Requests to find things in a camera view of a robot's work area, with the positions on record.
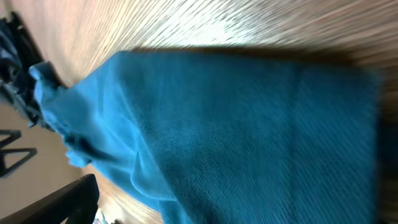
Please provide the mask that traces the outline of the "blue t-shirt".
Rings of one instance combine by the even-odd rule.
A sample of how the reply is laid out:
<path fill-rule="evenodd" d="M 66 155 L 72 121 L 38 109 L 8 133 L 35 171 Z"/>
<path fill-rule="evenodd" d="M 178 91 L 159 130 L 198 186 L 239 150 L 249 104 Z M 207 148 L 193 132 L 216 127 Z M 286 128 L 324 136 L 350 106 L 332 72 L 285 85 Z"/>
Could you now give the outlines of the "blue t-shirt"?
<path fill-rule="evenodd" d="M 166 223 L 374 223 L 379 82 L 354 68 L 118 52 L 71 88 L 30 68 L 70 163 Z"/>

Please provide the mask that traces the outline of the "black metal stand frame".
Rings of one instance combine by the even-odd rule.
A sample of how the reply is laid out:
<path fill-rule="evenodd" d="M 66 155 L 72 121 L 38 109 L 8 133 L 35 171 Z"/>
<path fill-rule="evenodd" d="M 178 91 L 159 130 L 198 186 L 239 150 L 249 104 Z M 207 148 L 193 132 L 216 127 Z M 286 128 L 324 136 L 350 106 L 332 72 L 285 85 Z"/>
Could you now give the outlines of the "black metal stand frame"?
<path fill-rule="evenodd" d="M 1 178 L 5 179 L 20 168 L 21 165 L 33 158 L 37 154 L 37 149 L 34 147 L 5 149 L 10 143 L 21 138 L 22 134 L 19 130 L 1 130 L 1 135 L 7 136 L 1 140 Z M 6 164 L 6 156 L 11 154 L 24 154 L 24 157 L 8 166 Z"/>

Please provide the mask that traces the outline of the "black folded garment on pile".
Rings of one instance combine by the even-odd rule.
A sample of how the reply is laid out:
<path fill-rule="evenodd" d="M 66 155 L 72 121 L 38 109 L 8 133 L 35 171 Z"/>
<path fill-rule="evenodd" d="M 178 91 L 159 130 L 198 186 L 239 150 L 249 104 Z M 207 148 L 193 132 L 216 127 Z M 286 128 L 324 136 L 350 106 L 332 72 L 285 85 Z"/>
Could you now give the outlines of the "black folded garment on pile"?
<path fill-rule="evenodd" d="M 61 85 L 52 64 L 42 58 L 19 15 L 11 12 L 9 19 L 1 18 L 1 103 L 18 111 L 30 127 L 51 129 L 34 99 L 35 79 L 29 69 L 35 65 L 50 70 L 49 80 Z"/>

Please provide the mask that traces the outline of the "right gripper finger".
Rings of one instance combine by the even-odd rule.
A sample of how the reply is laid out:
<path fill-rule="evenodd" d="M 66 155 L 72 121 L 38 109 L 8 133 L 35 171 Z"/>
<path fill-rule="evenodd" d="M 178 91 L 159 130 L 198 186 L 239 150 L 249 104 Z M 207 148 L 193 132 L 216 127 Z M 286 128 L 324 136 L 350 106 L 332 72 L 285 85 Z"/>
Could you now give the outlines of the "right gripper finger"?
<path fill-rule="evenodd" d="M 92 224 L 98 209 L 96 177 L 87 174 L 1 219 L 1 224 Z"/>

